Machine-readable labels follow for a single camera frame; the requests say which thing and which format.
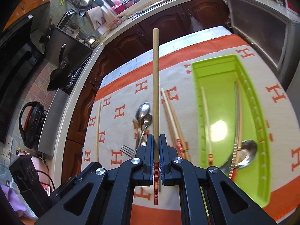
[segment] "metal bolt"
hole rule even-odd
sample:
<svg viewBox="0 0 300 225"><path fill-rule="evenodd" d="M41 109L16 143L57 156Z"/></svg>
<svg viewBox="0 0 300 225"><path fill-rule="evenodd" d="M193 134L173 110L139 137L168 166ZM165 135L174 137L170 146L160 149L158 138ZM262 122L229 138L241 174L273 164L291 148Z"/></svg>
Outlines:
<svg viewBox="0 0 300 225"><path fill-rule="evenodd" d="M210 166L208 168L208 171L210 171L211 173L217 173L219 170L216 166Z"/></svg>
<svg viewBox="0 0 300 225"><path fill-rule="evenodd" d="M175 163L182 163L182 158L181 157L175 157L173 159L173 162L175 162Z"/></svg>
<svg viewBox="0 0 300 225"><path fill-rule="evenodd" d="M139 164L140 162L141 162L141 159L139 159L139 158L132 158L131 159L131 162L133 163L133 164Z"/></svg>
<svg viewBox="0 0 300 225"><path fill-rule="evenodd" d="M104 174L105 173L105 169L104 168L98 168L97 170L96 170L96 174L97 175L102 175L102 174Z"/></svg>

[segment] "green plastic container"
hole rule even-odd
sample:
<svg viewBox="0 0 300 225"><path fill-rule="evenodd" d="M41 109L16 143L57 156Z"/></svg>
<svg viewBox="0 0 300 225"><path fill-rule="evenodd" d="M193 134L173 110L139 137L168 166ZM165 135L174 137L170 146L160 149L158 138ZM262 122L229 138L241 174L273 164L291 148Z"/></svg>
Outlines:
<svg viewBox="0 0 300 225"><path fill-rule="evenodd" d="M245 68L236 55L227 55L192 63L198 111L199 166L209 166L209 147L201 87L205 90L214 166L222 166L233 151L236 130L234 82L242 88L242 140L257 142L253 162L236 174L235 183L260 207L271 195L269 136L259 98Z"/></svg>

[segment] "tile wall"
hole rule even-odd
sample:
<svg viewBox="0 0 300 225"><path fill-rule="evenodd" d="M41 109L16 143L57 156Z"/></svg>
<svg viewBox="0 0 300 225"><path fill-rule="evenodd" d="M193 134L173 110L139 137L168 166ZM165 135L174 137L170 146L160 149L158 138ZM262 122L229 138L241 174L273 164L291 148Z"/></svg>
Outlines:
<svg viewBox="0 0 300 225"><path fill-rule="evenodd" d="M46 111L49 110L56 91L47 91L47 87L50 81L50 73L56 68L57 66L54 66L47 60L44 60L37 71L33 74L28 84L25 86L25 89L22 92L19 102L17 103L17 106L13 113L7 133L8 136L11 136L13 138L11 150L12 153L15 153L18 147L21 147L22 150L27 150L27 148L23 145L19 130L19 117L20 111L22 110L23 106L30 101L39 101L44 106L44 109ZM24 126L29 110L30 107L27 107L22 115L22 126ZM3 145L0 144L0 153L2 153L2 149ZM10 162L15 159L16 156L10 156ZM2 155L0 155L0 163L3 163Z"/></svg>
<svg viewBox="0 0 300 225"><path fill-rule="evenodd" d="M65 0L64 5L60 6L60 1L61 0L51 0L45 14L43 16L43 20L41 22L39 30L45 31L46 28L48 27L49 23L49 17L52 16L52 23L57 25L60 21L60 19L63 17L66 11L70 9L75 9L74 6ZM88 18L84 15L83 17L79 18L78 14L74 14L71 17L71 20L76 23L80 27L80 31L84 35L93 35L96 38L100 38L100 34L98 31L94 31L92 29L92 26L88 20Z"/></svg>

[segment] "power cord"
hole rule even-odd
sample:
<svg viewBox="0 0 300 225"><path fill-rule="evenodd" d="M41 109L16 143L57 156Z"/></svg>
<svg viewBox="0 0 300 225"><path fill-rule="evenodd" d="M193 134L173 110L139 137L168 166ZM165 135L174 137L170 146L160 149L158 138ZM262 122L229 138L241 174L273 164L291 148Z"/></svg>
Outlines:
<svg viewBox="0 0 300 225"><path fill-rule="evenodd" d="M52 178L48 174L46 174L45 172L43 172L43 171L40 171L40 170L36 170L36 171L37 171L37 173L43 173L43 174L45 174L50 179L50 181L52 183L53 191L54 191L55 187L54 187L54 183L53 183Z"/></svg>

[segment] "spoon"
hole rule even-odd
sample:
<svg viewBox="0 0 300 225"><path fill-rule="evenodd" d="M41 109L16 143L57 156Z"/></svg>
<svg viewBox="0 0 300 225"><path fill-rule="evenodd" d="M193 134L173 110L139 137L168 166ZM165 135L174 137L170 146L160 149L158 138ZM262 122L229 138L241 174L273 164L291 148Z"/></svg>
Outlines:
<svg viewBox="0 0 300 225"><path fill-rule="evenodd" d="M140 141L139 141L139 145L140 145L140 142L144 136L144 133L145 131L147 130L147 128L152 124L152 115L150 113L147 113L145 117L143 117L143 121L144 121L144 129L143 129L143 132L140 136Z"/></svg>
<svg viewBox="0 0 300 225"><path fill-rule="evenodd" d="M150 112L150 103L149 102L144 102L142 105L139 106L139 108L136 111L135 118L139 124L139 129L138 129L138 134L136 137L136 144L135 144L136 149L140 143L142 120L146 116L146 114L149 112Z"/></svg>
<svg viewBox="0 0 300 225"><path fill-rule="evenodd" d="M244 168L248 166L255 158L257 152L257 143L254 140L244 140L242 141L242 147L239 157L239 163L237 169ZM219 168L222 172L228 173L233 153L227 159L227 161Z"/></svg>

